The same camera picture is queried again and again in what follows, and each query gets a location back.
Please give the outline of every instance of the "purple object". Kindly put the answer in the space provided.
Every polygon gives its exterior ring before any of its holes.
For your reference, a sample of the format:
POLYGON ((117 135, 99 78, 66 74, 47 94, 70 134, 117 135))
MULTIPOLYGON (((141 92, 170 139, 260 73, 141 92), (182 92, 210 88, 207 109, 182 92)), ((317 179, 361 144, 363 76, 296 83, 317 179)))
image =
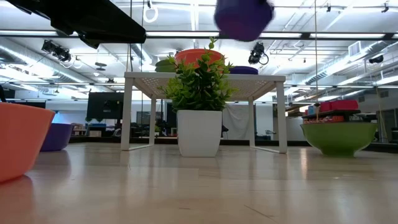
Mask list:
POLYGON ((235 66, 229 69, 231 74, 258 75, 259 70, 248 66, 235 66))
POLYGON ((73 125, 71 124, 51 124, 40 152, 52 152, 64 149, 69 143, 72 130, 73 125))
POLYGON ((258 39, 273 17, 266 0, 218 0, 214 16, 221 34, 241 41, 258 39))

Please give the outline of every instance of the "white table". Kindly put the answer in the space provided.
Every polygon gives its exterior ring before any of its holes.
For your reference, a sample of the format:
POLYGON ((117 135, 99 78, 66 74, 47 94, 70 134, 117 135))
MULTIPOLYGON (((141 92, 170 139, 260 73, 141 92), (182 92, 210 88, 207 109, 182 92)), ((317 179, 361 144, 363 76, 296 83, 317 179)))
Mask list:
MULTIPOLYGON (((158 90, 158 86, 166 86, 169 79, 175 73, 166 72, 126 72, 124 74, 124 103, 123 103, 123 123, 121 149, 124 151, 151 147, 155 144, 155 113, 156 100, 166 99, 163 91, 158 90), (130 122, 131 122, 131 100, 132 86, 135 86, 145 95, 151 98, 150 125, 149 125, 149 144, 146 146, 129 147, 130 141, 130 122)), ((231 101, 249 102, 249 130, 250 147, 276 153, 287 152, 286 117, 285 117, 285 96, 284 82, 286 77, 283 75, 228 75, 231 87, 239 89, 233 93, 231 101), (262 97, 267 92, 276 88, 277 90, 277 109, 278 109, 278 132, 279 150, 257 147, 254 139, 254 107, 253 101, 262 97)))

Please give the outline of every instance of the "wooden floor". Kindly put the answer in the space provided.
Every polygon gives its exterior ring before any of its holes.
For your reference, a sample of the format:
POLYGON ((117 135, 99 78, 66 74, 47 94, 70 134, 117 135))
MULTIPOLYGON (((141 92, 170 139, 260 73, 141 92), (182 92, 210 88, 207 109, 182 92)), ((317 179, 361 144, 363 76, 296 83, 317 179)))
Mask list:
POLYGON ((177 146, 118 147, 40 153, 26 176, 0 184, 0 223, 398 223, 395 154, 224 146, 184 158, 177 146))

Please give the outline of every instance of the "green leaves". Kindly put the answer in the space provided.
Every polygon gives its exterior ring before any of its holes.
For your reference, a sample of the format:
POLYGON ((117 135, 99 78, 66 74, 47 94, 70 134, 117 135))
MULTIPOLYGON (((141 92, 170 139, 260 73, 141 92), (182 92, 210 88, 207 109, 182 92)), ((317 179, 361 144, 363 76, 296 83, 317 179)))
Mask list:
MULTIPOLYGON (((214 38, 210 38, 209 49, 215 47, 214 38)), ((198 68, 184 61, 176 63, 175 59, 168 60, 176 67, 176 76, 171 78, 166 87, 158 87, 166 97, 173 101, 174 111, 177 110, 212 110, 221 111, 225 102, 236 91, 229 87, 227 74, 232 64, 225 65, 225 57, 210 63, 212 54, 205 50, 197 59, 198 68)))

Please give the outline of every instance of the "orange pot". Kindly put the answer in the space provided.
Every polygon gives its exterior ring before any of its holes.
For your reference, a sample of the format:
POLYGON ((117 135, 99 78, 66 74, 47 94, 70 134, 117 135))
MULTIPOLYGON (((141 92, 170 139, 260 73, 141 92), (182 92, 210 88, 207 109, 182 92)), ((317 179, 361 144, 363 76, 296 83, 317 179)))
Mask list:
POLYGON ((0 103, 0 182, 32 168, 54 115, 42 108, 0 103))
MULTIPOLYGON (((223 57, 223 55, 215 50, 208 50, 210 51, 210 61, 209 63, 213 63, 216 60, 219 60, 223 57)), ((205 49, 190 49, 190 50, 183 50, 179 52, 175 56, 175 60, 177 63, 181 63, 182 60, 185 60, 185 65, 189 63, 194 63, 194 67, 198 68, 199 65, 197 63, 197 59, 201 59, 201 56, 205 54, 205 49)))

